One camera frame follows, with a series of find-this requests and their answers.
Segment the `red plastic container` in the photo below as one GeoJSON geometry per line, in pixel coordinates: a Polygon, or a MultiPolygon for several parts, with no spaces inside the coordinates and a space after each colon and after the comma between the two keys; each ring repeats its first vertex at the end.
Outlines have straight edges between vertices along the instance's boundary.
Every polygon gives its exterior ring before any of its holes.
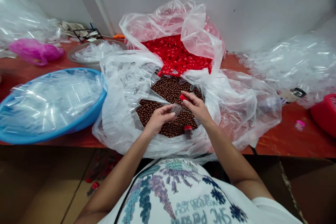
{"type": "Polygon", "coordinates": [[[329,94],[323,101],[310,108],[313,120],[330,136],[336,138],[336,94],[329,94]]]}

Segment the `right hand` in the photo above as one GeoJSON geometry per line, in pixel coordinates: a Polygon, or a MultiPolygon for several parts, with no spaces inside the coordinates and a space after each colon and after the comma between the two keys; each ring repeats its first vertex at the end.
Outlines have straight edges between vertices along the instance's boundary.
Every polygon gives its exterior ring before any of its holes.
{"type": "Polygon", "coordinates": [[[182,103],[184,106],[186,106],[190,111],[193,113],[193,115],[196,117],[196,119],[201,123],[211,123],[213,122],[211,115],[206,108],[204,102],[197,98],[196,95],[181,91],[181,93],[189,99],[189,101],[184,100],[182,103]]]}

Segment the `red table surface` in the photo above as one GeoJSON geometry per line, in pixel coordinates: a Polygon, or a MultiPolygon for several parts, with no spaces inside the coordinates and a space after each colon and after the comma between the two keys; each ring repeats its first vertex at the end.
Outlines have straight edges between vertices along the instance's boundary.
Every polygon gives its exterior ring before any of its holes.
{"type": "MultiPolygon", "coordinates": [[[[71,44],[63,44],[63,48],[66,52],[69,52],[77,45],[79,43],[72,42],[71,44]]],[[[70,61],[66,54],[46,66],[33,65],[19,57],[17,59],[1,58],[0,100],[2,101],[9,95],[13,86],[26,83],[49,72],[72,67],[81,67],[81,65],[70,61]]],[[[226,58],[222,61],[222,68],[248,73],[248,69],[239,64],[233,54],[226,55],[226,58]]],[[[91,131],[91,127],[88,127],[79,132],[39,143],[39,145],[105,147],[93,136],[91,131]]],[[[260,138],[256,152],[261,155],[336,158],[336,140],[325,134],[312,121],[308,110],[292,103],[283,107],[282,122],[260,138]],[[306,123],[303,132],[294,128],[296,120],[306,123]]],[[[247,147],[242,153],[253,154],[250,147],[247,147]]]]}

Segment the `shirt print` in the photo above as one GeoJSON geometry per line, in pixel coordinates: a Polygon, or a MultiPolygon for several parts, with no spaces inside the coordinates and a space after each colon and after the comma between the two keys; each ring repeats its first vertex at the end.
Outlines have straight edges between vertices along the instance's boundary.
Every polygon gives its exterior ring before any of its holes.
{"type": "Polygon", "coordinates": [[[226,197],[211,177],[200,175],[197,164],[184,159],[159,161],[139,175],[125,201],[122,223],[140,223],[141,220],[147,224],[152,208],[163,209],[167,216],[162,218],[170,217],[172,224],[208,223],[212,219],[215,223],[248,222],[244,211],[226,197]],[[184,193],[186,187],[200,185],[209,193],[196,198],[184,193]],[[162,205],[152,205],[153,197],[157,197],[162,205]],[[173,205],[169,197],[177,199],[177,203],[173,205]],[[140,207],[140,216],[133,216],[136,206],[140,207]]]}

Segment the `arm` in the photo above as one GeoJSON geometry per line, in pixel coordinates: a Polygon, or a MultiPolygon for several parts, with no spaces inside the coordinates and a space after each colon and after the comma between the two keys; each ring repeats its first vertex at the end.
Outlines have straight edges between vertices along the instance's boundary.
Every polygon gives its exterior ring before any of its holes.
{"type": "Polygon", "coordinates": [[[183,104],[190,109],[205,128],[231,184],[241,190],[250,200],[256,197],[273,199],[256,171],[231,143],[229,137],[225,136],[212,120],[204,102],[193,94],[184,91],[182,94],[191,101],[184,100],[183,104]]]}
{"type": "Polygon", "coordinates": [[[172,105],[167,105],[154,111],[141,135],[85,205],[76,224],[97,223],[113,209],[130,185],[151,140],[164,123],[174,119],[175,113],[168,113],[171,108],[172,105]]]}

